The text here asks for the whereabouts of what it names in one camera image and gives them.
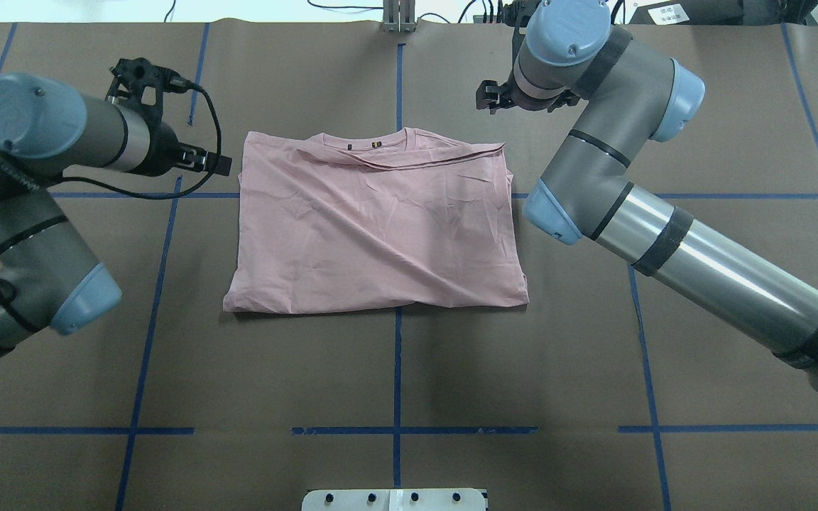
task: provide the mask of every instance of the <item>folded shirt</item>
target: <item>folded shirt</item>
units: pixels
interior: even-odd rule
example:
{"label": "folded shirt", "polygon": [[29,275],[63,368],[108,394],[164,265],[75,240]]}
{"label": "folded shirt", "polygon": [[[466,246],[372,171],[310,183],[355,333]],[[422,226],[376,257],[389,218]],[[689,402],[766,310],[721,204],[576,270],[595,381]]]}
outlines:
{"label": "folded shirt", "polygon": [[527,304],[502,143],[250,132],[228,312]]}

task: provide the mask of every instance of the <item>blue joint cap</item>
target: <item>blue joint cap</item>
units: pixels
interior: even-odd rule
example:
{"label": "blue joint cap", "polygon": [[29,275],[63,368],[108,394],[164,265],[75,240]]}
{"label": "blue joint cap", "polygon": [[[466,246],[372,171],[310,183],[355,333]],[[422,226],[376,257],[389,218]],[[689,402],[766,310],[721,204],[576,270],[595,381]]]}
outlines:
{"label": "blue joint cap", "polygon": [[542,0],[526,26],[525,43],[548,65],[577,65],[595,56],[611,33],[604,0]]}
{"label": "blue joint cap", "polygon": [[535,190],[525,201],[523,214],[536,227],[566,245],[572,245],[582,237],[577,224],[571,220],[569,214],[564,211],[564,207],[541,178],[535,184]]}
{"label": "blue joint cap", "polygon": [[681,132],[695,116],[696,110],[705,96],[705,83],[702,78],[692,74],[689,69],[680,65],[675,59],[675,83],[671,86],[671,97],[668,98],[668,108],[662,123],[650,137],[658,142],[668,142]]}
{"label": "blue joint cap", "polygon": [[49,326],[63,336],[73,334],[85,324],[103,316],[121,299],[122,290],[113,280],[113,275],[100,263],[68,295]]}
{"label": "blue joint cap", "polygon": [[84,98],[71,85],[26,72],[0,75],[0,151],[49,158],[71,148],[85,126]]}

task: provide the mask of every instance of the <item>robotic arm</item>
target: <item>robotic arm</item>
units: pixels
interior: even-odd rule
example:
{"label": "robotic arm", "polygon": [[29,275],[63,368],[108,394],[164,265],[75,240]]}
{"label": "robotic arm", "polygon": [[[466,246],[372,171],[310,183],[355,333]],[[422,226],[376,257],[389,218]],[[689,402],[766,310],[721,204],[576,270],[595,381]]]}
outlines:
{"label": "robotic arm", "polygon": [[702,81],[611,26],[604,1],[529,7],[510,77],[481,83],[478,108],[589,100],[523,207],[529,221],[567,245],[600,243],[804,370],[818,392],[818,290],[623,176],[647,140],[692,119]]}
{"label": "robotic arm", "polygon": [[[46,191],[65,181],[91,182],[62,177],[67,166],[150,177],[173,166],[207,173],[185,193],[213,174],[229,175],[231,160],[220,155],[217,115],[199,85],[143,58],[121,59],[111,72],[106,101],[48,78],[22,72],[0,76],[0,357],[46,326],[74,333],[122,297]],[[143,100],[149,87],[156,96],[152,106]],[[163,93],[192,89],[205,94],[217,124],[216,153],[179,143],[162,122]]]}

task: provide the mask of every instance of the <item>pink t-shirt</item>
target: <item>pink t-shirt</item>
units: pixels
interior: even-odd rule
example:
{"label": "pink t-shirt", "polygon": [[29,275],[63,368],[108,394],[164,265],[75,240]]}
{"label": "pink t-shirt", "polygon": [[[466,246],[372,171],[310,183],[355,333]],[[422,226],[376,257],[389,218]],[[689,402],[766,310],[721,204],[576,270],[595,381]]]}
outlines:
{"label": "pink t-shirt", "polygon": [[248,133],[228,312],[529,303],[502,143]]}

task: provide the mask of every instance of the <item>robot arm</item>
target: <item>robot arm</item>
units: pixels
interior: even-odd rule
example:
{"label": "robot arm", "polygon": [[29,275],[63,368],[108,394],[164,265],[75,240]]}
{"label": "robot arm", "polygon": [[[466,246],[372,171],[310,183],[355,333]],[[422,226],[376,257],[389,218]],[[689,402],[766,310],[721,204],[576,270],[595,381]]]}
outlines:
{"label": "robot arm", "polygon": [[567,245],[590,237],[803,369],[818,391],[818,290],[624,176],[649,139],[694,116],[704,84],[611,26],[600,0],[542,0],[507,83],[479,108],[543,110],[589,100],[523,213]]}
{"label": "robot arm", "polygon": [[[107,101],[35,75],[0,76],[0,357],[43,327],[71,334],[116,305],[116,282],[46,187],[69,165],[229,175],[230,159],[179,143],[163,92],[202,90],[146,59],[113,68]],[[146,87],[156,92],[143,103]]]}

